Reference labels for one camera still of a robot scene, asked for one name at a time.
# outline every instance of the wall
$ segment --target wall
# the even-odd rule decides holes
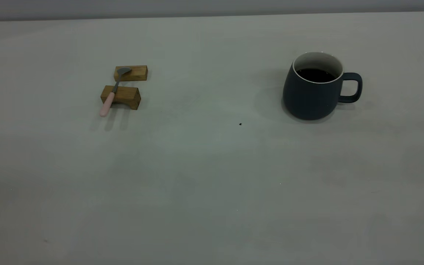
[[[424,0],[0,0],[0,20],[424,11]]]

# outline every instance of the metal spoon head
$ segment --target metal spoon head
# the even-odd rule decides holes
[[[117,70],[117,73],[119,74],[119,77],[121,77],[121,75],[125,74],[126,72],[132,71],[132,69],[130,67],[122,67],[119,68]]]

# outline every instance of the pink spoon handle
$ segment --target pink spoon handle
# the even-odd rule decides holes
[[[107,96],[106,101],[104,101],[104,104],[102,105],[101,111],[99,112],[99,116],[107,116],[107,113],[109,113],[109,109],[111,108],[112,101],[114,100],[114,96],[116,96],[116,94],[114,94],[113,92],[109,93],[109,96]]]

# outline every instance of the mug handle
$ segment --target mug handle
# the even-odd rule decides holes
[[[338,102],[343,102],[343,103],[352,103],[352,102],[356,102],[359,97],[361,96],[361,92],[362,92],[362,78],[359,74],[356,73],[344,73],[343,80],[354,80],[358,82],[358,90],[356,91],[355,95],[352,96],[340,96],[338,98]]]

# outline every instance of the wooden block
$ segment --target wooden block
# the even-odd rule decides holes
[[[121,81],[144,81],[148,75],[148,68],[146,66],[124,66],[130,67],[132,71],[122,75]],[[114,80],[119,81],[119,74],[117,70],[122,67],[116,67],[114,71]]]
[[[106,101],[107,96],[112,91],[114,86],[107,85],[104,87],[104,90],[101,94],[101,100],[104,103]],[[140,92],[138,91],[138,88],[136,87],[127,87],[127,86],[120,86],[117,88],[116,96],[114,97],[114,101],[112,103],[122,103],[127,104],[131,109],[138,109],[138,106],[140,104]]]

